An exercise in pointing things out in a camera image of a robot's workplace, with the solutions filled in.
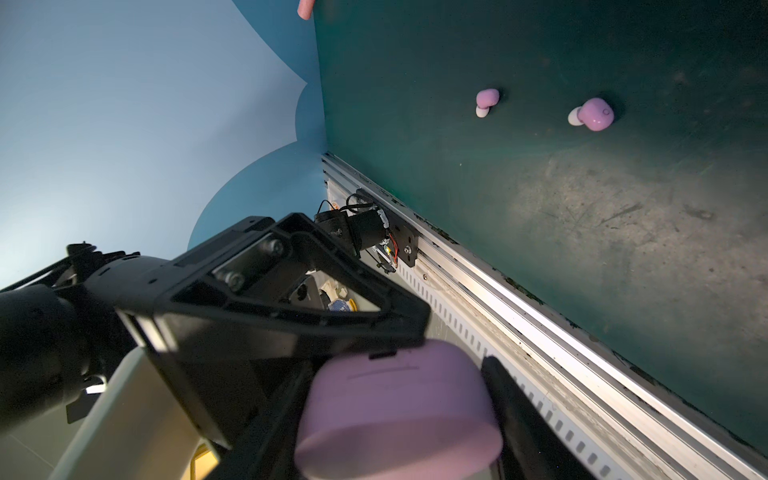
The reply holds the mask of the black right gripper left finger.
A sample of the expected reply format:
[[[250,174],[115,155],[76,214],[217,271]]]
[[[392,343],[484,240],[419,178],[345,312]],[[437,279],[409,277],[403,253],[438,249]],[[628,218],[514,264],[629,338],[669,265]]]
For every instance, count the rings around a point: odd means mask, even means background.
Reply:
[[[301,361],[208,474],[210,479],[300,479],[294,461],[299,422],[314,377],[313,364]]]

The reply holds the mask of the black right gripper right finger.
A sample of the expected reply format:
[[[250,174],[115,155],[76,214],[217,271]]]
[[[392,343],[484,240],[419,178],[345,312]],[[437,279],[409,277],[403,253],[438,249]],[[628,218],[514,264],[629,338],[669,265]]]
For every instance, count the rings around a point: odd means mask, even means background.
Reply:
[[[493,479],[591,479],[541,417],[502,363],[483,359],[481,373],[492,399],[503,447],[491,465]]]

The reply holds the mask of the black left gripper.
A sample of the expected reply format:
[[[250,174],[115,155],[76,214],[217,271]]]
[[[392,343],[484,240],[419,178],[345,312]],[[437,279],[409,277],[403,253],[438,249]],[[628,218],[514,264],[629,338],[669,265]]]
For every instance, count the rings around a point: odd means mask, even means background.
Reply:
[[[419,347],[430,317],[303,214],[248,217],[173,260],[116,261],[113,304],[203,436],[227,448],[282,381],[270,361]]]

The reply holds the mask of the purple earbud charging case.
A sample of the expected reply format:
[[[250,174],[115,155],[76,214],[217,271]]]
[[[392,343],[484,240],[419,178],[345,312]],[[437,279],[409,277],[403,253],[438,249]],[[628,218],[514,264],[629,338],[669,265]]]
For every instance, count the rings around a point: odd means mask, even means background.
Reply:
[[[502,448],[479,367],[456,345],[428,340],[326,362],[309,390],[294,462],[307,479],[465,479]]]

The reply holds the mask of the pink earbud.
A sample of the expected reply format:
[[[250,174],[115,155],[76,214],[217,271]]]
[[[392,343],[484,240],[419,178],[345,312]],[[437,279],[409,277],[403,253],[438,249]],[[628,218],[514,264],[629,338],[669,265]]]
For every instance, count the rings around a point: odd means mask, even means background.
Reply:
[[[595,97],[574,108],[568,114],[567,120],[571,126],[585,126],[593,132],[599,132],[613,124],[615,113],[604,99]]]
[[[476,95],[476,116],[478,118],[485,118],[492,107],[496,106],[500,101],[500,91],[494,88],[481,90]]]

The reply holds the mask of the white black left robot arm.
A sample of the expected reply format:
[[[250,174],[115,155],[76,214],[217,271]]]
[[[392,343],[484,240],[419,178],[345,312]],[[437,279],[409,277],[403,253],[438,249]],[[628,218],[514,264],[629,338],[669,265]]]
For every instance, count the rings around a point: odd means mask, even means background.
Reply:
[[[134,347],[223,455],[216,479],[294,479],[321,363],[421,345],[426,302],[301,213],[248,217],[163,260],[71,244],[1,292],[1,426],[111,379]]]

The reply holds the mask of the purple pink toy scoop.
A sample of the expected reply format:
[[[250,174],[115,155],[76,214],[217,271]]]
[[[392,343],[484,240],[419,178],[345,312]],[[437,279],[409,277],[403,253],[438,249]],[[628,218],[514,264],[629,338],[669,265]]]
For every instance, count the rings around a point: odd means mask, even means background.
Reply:
[[[297,8],[298,16],[308,21],[311,19],[316,0],[300,0]]]

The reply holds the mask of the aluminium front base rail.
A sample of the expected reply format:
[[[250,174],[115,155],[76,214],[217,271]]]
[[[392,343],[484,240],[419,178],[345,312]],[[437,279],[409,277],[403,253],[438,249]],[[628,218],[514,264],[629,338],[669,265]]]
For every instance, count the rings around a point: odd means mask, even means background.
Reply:
[[[600,479],[763,479],[767,461],[643,378],[598,340],[332,156],[329,198],[363,192],[409,229],[397,272],[433,311],[433,335],[508,370],[549,428]]]

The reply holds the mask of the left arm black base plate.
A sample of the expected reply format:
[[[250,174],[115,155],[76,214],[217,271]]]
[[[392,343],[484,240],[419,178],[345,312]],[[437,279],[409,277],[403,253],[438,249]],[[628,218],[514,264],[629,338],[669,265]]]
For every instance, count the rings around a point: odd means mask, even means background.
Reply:
[[[397,244],[398,264],[403,263],[413,268],[418,258],[418,232],[411,224],[392,208],[386,206],[382,201],[376,200],[372,194],[362,188],[358,188],[350,196],[353,205],[361,203],[372,203],[378,211],[387,219],[387,230],[394,238]]]

